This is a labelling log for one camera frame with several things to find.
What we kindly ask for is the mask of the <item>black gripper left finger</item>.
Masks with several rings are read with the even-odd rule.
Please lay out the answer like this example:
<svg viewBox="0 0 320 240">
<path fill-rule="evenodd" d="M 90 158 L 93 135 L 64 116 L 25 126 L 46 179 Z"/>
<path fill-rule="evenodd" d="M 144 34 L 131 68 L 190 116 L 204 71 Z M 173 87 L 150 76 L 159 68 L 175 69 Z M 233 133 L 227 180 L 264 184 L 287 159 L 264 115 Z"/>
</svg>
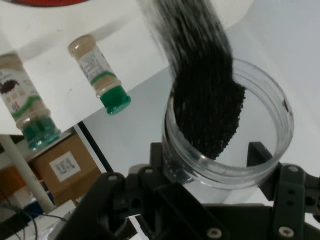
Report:
<svg viewBox="0 0 320 240">
<path fill-rule="evenodd" d="M 60 233 L 59 240 L 115 240 L 134 215 L 151 240 L 224 240 L 225 226 L 181 184 L 162 172 L 161 143 L 150 145 L 150 163 L 137 173 L 101 174 Z"/>
</svg>

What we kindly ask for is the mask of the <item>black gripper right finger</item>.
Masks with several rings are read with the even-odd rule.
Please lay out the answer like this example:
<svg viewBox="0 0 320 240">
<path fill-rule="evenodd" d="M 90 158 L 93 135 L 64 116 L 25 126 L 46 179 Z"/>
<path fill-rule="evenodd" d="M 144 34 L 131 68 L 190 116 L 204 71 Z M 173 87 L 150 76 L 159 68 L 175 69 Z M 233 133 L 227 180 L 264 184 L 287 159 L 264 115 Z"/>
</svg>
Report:
<svg viewBox="0 0 320 240">
<path fill-rule="evenodd" d="M 297 165 L 276 163 L 255 182 L 271 207 L 247 213 L 248 240 L 318 240 L 320 230 L 305 222 L 305 214 L 320 219 L 320 179 Z"/>
</svg>

